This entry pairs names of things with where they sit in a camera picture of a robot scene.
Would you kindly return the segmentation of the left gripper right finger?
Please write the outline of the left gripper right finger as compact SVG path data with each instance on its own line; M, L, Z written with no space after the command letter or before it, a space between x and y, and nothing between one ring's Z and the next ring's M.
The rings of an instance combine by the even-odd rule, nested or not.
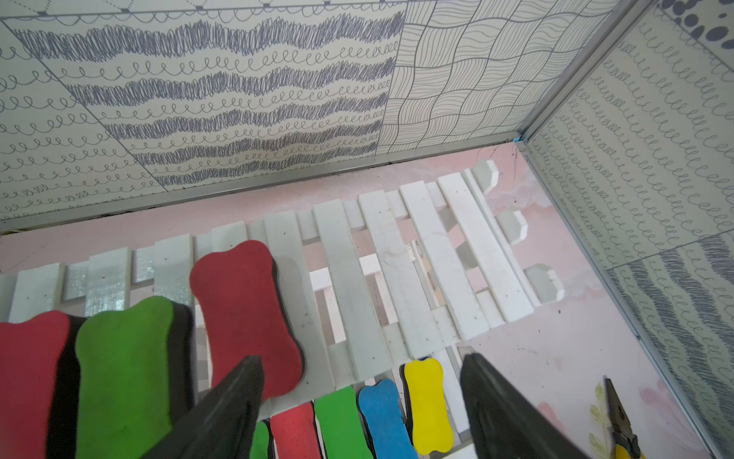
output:
M484 356L463 359L460 386L479 458L585 458Z

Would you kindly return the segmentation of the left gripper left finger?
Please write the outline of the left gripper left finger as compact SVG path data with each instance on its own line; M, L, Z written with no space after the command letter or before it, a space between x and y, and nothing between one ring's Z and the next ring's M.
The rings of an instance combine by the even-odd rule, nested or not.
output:
M145 458L248 458L262 403L262 360L248 356Z

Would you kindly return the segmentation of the white wooden slatted shelf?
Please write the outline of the white wooden slatted shelf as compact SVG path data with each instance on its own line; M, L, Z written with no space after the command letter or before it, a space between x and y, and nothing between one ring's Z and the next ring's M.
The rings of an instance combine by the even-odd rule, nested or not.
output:
M151 296L185 305L193 317L192 411L214 387L208 332L190 273L207 254L257 240L277 265L282 305L305 359L298 386L262 399L257 422L271 424L273 416L309 402L315 410L316 399L347 386L358 396L365 386L389 379L399 391L408 432L401 367L433 358L443 367L454 436L469 430L462 368L448 358L456 344L564 295L549 267L518 265L513 232L524 221L518 213L489 210L486 193L495 176L487 161L431 183L3 275L1 324L51 311L86 321Z

